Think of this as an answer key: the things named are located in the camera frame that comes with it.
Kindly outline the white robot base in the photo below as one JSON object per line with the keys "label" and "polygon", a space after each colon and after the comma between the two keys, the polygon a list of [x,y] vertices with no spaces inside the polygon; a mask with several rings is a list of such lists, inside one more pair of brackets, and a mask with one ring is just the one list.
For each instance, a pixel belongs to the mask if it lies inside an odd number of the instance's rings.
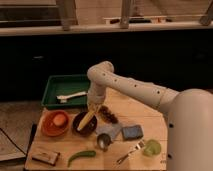
{"label": "white robot base", "polygon": [[167,171],[213,171],[213,94],[179,93],[168,117]]}

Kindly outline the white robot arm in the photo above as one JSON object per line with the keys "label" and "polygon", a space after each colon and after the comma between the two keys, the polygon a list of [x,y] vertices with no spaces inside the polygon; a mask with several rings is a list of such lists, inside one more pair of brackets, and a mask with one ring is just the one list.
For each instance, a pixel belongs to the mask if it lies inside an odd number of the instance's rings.
{"label": "white robot arm", "polygon": [[153,83],[122,77],[114,73],[114,66],[109,61],[93,65],[87,71],[90,88],[87,94],[89,104],[100,105],[105,101],[106,88],[112,88],[145,105],[167,114],[178,91]]}

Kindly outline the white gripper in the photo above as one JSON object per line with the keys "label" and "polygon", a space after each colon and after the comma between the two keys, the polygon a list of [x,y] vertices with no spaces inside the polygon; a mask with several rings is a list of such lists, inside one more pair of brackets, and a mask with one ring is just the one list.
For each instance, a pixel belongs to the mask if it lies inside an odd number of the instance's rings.
{"label": "white gripper", "polygon": [[105,89],[94,89],[90,88],[87,94],[87,102],[89,104],[100,105],[105,101],[106,98],[106,90]]}

